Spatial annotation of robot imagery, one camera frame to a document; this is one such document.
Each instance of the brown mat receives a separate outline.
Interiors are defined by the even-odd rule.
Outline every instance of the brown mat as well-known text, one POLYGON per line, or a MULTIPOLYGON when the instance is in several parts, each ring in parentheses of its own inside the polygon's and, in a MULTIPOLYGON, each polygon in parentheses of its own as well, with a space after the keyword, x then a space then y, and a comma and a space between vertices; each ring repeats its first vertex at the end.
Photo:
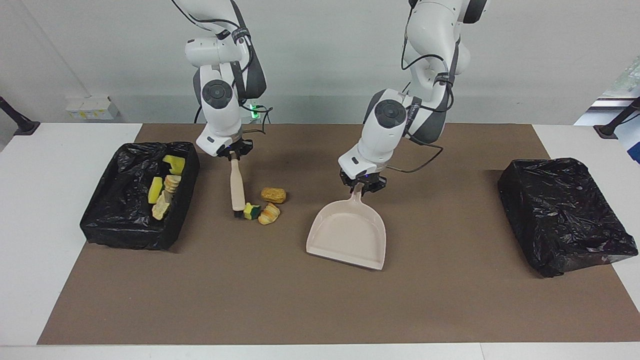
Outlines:
MULTIPOLYGON (((144 125, 137 141, 193 140, 201 126, 144 125)), ((316 344, 640 341, 640 315, 611 266, 542 279, 497 195, 515 158, 547 158, 531 126, 450 124, 441 158, 387 171, 365 203, 387 226, 382 272, 305 253, 327 203, 348 197, 337 158, 361 126, 274 125, 242 159, 248 200, 290 199, 269 226, 234 219, 227 160, 202 170, 171 252, 85 245, 39 344, 316 344)), ((430 149, 403 142, 394 165, 430 149)))

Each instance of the brush handle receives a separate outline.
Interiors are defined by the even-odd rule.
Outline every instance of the brush handle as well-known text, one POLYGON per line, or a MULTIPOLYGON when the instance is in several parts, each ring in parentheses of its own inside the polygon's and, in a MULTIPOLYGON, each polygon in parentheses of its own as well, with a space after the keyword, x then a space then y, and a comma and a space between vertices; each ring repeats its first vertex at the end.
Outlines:
POLYGON ((244 185, 242 182, 242 174, 240 173, 240 164, 238 159, 231 159, 231 206, 234 211, 244 210, 244 185))

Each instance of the gray circular joint cap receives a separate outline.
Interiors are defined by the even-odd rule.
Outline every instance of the gray circular joint cap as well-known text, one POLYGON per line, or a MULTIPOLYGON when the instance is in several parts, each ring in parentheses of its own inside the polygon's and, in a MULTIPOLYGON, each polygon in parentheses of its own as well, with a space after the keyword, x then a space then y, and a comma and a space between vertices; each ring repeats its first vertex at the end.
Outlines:
POLYGON ((202 88, 202 99, 214 109, 224 109, 231 102, 233 90, 222 80, 211 80, 202 88))
POLYGON ((401 103, 395 100, 383 100, 376 105, 374 110, 380 126, 385 129, 393 129, 402 125, 406 120, 406 110, 401 103))

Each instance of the dustpan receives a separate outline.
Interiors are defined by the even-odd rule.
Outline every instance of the dustpan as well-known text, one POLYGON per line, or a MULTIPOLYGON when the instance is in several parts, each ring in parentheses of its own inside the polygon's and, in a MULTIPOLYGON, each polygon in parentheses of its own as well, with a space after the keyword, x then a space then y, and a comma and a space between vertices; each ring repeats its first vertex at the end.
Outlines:
POLYGON ((382 270, 386 248, 385 223, 362 202, 362 184, 350 199, 325 206, 307 238, 309 254, 375 270, 382 270))

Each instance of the black plastic bag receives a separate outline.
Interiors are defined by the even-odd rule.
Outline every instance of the black plastic bag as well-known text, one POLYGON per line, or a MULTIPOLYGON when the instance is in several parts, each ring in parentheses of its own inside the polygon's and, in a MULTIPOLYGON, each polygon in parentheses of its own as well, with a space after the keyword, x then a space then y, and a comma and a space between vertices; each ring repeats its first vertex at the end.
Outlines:
POLYGON ((124 144, 109 162, 80 221, 87 241, 127 249, 169 249, 182 229, 199 170, 190 142, 124 144), (162 161, 167 154, 186 161, 169 212, 156 220, 147 196, 154 176, 169 174, 169 164, 162 161))
POLYGON ((527 261, 542 276, 638 255, 633 237, 576 159, 515 160, 498 189, 527 261))

